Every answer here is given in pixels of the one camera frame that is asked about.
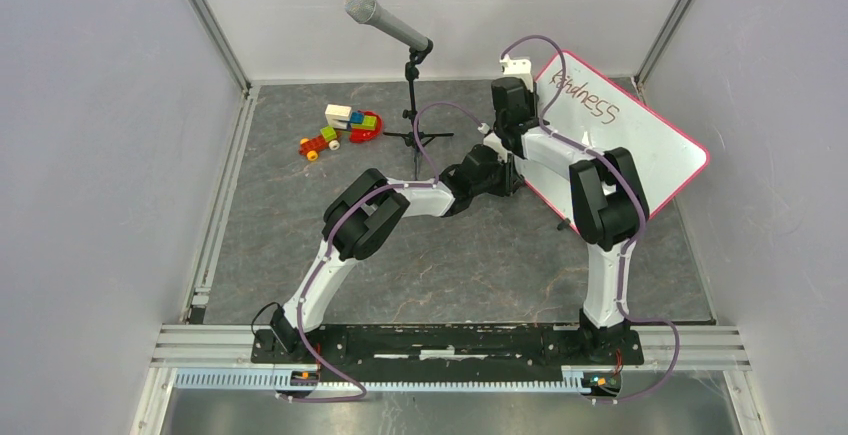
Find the robotic arm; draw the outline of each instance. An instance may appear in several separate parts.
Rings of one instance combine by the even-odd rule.
[[[622,246],[632,237],[639,219],[635,207],[615,177],[597,160],[554,139],[539,127],[535,84],[527,61],[502,62],[506,76],[492,82],[495,108],[493,131],[475,145],[464,160],[447,167],[439,181],[403,182],[366,170],[324,213],[325,226],[318,256],[298,291],[284,304],[286,325],[277,336],[291,352],[296,343],[297,312],[300,307],[305,332],[318,328],[324,312],[350,270],[373,255],[386,241],[400,219],[429,215],[449,217],[462,212],[483,193],[506,197],[523,183],[516,157],[547,167],[569,181],[574,224],[589,249],[589,287],[581,310],[580,328],[593,345],[605,337],[619,337],[629,329],[616,304],[626,295],[627,271],[633,244],[627,253]],[[633,157],[624,148],[604,153],[637,194],[647,213]],[[342,216],[359,200],[385,185],[392,186],[354,211],[336,232],[333,246],[328,236]],[[622,300],[617,299],[620,257],[624,257]],[[305,290],[315,271],[311,286]],[[282,314],[272,326],[280,325]]]

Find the microphone stand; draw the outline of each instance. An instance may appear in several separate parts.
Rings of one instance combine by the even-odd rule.
[[[418,67],[421,62],[427,57],[427,55],[433,51],[433,41],[427,40],[427,48],[424,50],[416,50],[414,48],[409,49],[409,61],[406,62],[405,66],[405,74],[406,81],[409,83],[409,104],[410,109],[403,111],[403,118],[409,119],[409,123],[411,125],[412,130],[415,130],[413,126],[415,123],[415,116],[418,115],[418,109],[415,106],[415,80],[418,78]],[[418,145],[415,143],[415,135],[412,130],[408,133],[395,133],[395,132],[383,132],[383,135],[389,137],[398,137],[403,140],[404,144],[407,147],[412,147],[412,163],[413,163],[413,180],[418,180],[419,172],[421,171],[421,150],[419,150]],[[453,133],[426,133],[418,130],[418,138],[421,140],[421,145],[427,146],[430,142],[437,138],[441,137],[452,137]]]

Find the black mounting plate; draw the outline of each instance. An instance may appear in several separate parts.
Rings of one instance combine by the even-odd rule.
[[[589,354],[576,325],[324,325],[308,338],[328,362],[363,382],[562,381],[563,365],[614,366],[616,349],[624,365],[645,363],[635,330]],[[451,352],[467,358],[439,358]],[[252,363],[314,361],[302,345],[289,354],[270,330],[257,331]],[[340,380],[329,370],[321,379]]]

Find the microphone grille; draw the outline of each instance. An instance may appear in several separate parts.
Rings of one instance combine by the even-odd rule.
[[[367,22],[377,9],[377,0],[345,0],[345,11],[358,23]]]

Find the silver microphone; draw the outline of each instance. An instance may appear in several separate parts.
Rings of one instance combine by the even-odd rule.
[[[432,44],[427,37],[381,7],[377,0],[345,0],[345,11],[357,23],[371,25],[415,50],[425,51]]]

